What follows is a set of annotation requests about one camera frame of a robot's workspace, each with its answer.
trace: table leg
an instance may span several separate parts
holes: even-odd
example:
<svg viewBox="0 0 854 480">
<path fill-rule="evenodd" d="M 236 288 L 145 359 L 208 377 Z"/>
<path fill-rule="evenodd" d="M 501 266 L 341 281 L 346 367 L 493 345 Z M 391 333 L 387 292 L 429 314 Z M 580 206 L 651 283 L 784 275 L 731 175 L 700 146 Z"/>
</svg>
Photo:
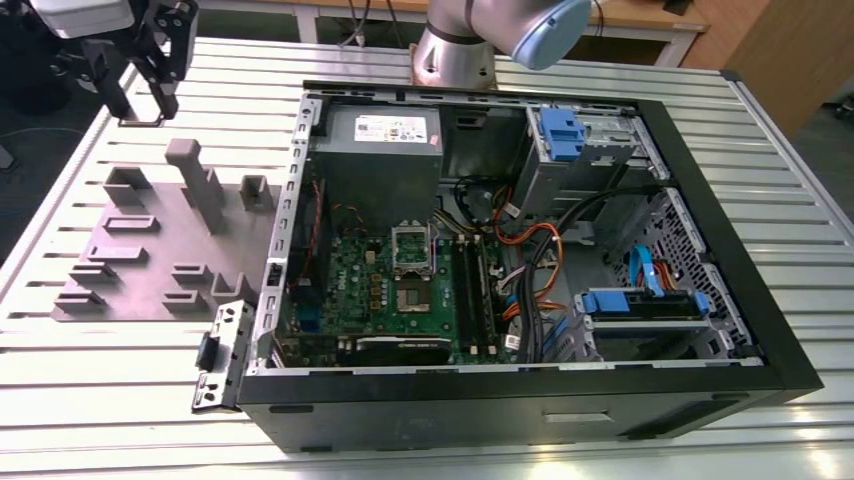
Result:
<svg viewBox="0 0 854 480">
<path fill-rule="evenodd" d="M 664 45 L 657 60 L 655 61 L 656 67 L 677 67 L 681 63 L 684 55 L 688 53 L 688 49 L 693 44 L 696 33 L 693 32 L 673 32 L 669 43 Z"/>
<path fill-rule="evenodd" d="M 298 28 L 298 41 L 301 43 L 317 42 L 317 7 L 308 5 L 293 5 L 293 15 L 296 15 L 296 27 Z"/>
</svg>

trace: open computer tower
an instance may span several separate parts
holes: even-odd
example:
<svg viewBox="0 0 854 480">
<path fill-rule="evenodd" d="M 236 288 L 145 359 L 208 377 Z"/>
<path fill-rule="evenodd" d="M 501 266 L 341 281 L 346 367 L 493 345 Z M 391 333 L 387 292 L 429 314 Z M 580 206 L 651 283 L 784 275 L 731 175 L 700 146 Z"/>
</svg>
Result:
<svg viewBox="0 0 854 480">
<path fill-rule="evenodd" d="M 668 438 L 820 388 L 659 102 L 306 83 L 286 156 L 192 406 L 284 451 Z"/>
</svg>

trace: motherboard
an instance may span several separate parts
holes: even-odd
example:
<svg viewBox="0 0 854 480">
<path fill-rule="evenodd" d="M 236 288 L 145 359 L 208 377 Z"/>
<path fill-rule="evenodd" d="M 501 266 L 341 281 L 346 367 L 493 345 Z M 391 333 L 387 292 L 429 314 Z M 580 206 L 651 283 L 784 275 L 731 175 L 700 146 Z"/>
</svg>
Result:
<svg viewBox="0 0 854 480">
<path fill-rule="evenodd" d="M 497 348 L 497 245 L 401 225 L 332 242 L 324 301 L 278 322 L 285 366 L 489 364 Z"/>
</svg>

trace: white sticker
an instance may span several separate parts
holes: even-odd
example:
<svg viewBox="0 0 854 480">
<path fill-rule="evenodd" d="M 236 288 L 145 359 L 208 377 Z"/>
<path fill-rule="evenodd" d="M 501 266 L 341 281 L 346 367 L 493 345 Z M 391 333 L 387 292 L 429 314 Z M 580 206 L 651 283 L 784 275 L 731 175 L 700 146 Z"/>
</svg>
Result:
<svg viewBox="0 0 854 480">
<path fill-rule="evenodd" d="M 521 210 L 519 210 L 519 207 L 516 207 L 509 202 L 507 202 L 507 205 L 504 205 L 504 211 L 507 212 L 507 215 L 509 215 L 512 218 L 517 218 L 519 214 L 521 213 Z"/>
<path fill-rule="evenodd" d="M 504 337 L 504 348 L 508 350 L 519 350 L 519 345 L 521 344 L 521 338 L 515 335 L 507 335 Z"/>
<path fill-rule="evenodd" d="M 427 119 L 424 117 L 356 117 L 356 142 L 427 143 Z"/>
</svg>

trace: green circuit board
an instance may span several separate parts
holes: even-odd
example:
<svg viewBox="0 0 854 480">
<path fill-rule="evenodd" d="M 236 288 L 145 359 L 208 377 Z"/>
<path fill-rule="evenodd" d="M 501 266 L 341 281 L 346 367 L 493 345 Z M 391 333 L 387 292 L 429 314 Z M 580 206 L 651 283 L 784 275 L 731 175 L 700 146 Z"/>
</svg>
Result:
<svg viewBox="0 0 854 480">
<path fill-rule="evenodd" d="M 342 236 L 332 245 L 329 277 L 322 306 L 294 305 L 289 322 L 310 319 L 312 327 L 301 332 L 278 330 L 278 343 L 301 357 L 304 366 L 334 366 L 336 339 L 346 336 L 424 336 L 452 342 L 451 363 L 505 363 L 497 348 L 499 336 L 489 334 L 496 346 L 492 355 L 472 355 L 460 344 L 456 324 L 453 260 L 455 245 L 447 238 L 433 240 L 424 251 L 423 236 L 399 238 L 397 259 L 416 262 L 427 259 L 433 264 L 428 279 L 415 274 L 395 278 L 392 271 L 391 237 Z M 499 262 L 497 247 L 483 249 L 487 262 Z"/>
<path fill-rule="evenodd" d="M 412 242 L 400 255 L 419 261 L 423 251 Z M 324 334 L 429 334 L 455 340 L 453 285 L 451 255 L 443 252 L 445 240 L 436 240 L 436 273 L 432 281 L 419 278 L 403 280 L 404 285 L 429 288 L 428 298 L 415 299 L 415 289 L 399 288 L 391 271 L 391 241 L 385 237 L 361 239 L 344 237 L 332 250 L 329 263 L 329 290 L 322 306 L 321 332 Z M 365 252 L 374 260 L 368 263 Z M 397 311 L 399 300 L 429 305 L 427 312 Z"/>
</svg>

